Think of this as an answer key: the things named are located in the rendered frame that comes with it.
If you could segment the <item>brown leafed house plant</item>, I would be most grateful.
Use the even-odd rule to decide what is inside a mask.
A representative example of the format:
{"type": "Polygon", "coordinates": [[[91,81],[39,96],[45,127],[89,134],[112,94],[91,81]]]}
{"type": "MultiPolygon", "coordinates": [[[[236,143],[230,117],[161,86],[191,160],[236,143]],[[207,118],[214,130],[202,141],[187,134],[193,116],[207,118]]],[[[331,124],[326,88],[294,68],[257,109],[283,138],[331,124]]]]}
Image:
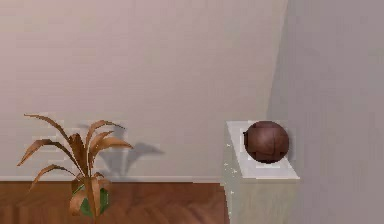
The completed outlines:
{"type": "Polygon", "coordinates": [[[63,166],[50,164],[39,171],[33,179],[29,191],[32,191],[42,176],[53,170],[68,172],[73,175],[74,179],[80,184],[80,186],[72,193],[72,197],[69,202],[70,213],[73,216],[79,216],[81,214],[81,206],[85,201],[87,201],[90,208],[92,224],[100,224],[100,216],[102,215],[101,191],[108,192],[111,181],[108,180],[102,173],[93,171],[95,159],[101,151],[106,149],[133,149],[133,146],[121,138],[110,136],[111,131],[102,132],[97,135],[95,135],[95,131],[106,125],[116,126],[119,128],[121,128],[121,125],[107,120],[96,121],[88,128],[85,139],[82,139],[79,133],[68,135],[61,125],[47,116],[26,114],[26,117],[36,118],[50,124],[64,137],[68,143],[68,147],[65,147],[60,142],[53,141],[51,139],[35,140],[25,150],[25,153],[18,162],[17,166],[23,165],[40,148],[44,146],[55,146],[67,155],[78,171],[78,173],[75,174],[63,166]]]}

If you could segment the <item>pale grey cabinet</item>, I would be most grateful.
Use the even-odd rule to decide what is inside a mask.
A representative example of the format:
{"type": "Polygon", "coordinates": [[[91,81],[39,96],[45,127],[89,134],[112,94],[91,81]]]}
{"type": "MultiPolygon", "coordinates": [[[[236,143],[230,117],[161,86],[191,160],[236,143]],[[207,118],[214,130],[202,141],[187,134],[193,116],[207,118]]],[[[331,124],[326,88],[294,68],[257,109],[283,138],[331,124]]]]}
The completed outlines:
{"type": "Polygon", "coordinates": [[[287,157],[263,164],[244,148],[253,121],[227,121],[222,180],[229,224],[288,224],[300,177],[287,157]]]}

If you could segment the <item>brown leather ball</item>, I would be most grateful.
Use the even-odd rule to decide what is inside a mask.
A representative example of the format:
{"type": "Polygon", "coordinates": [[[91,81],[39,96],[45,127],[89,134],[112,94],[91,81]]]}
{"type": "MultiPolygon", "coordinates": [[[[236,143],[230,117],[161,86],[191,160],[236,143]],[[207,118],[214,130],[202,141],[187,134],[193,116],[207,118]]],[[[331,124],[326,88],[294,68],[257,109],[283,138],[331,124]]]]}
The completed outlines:
{"type": "Polygon", "coordinates": [[[246,152],[257,162],[272,164],[282,160],[289,151],[289,135],[273,121],[258,121],[244,133],[246,152]]]}

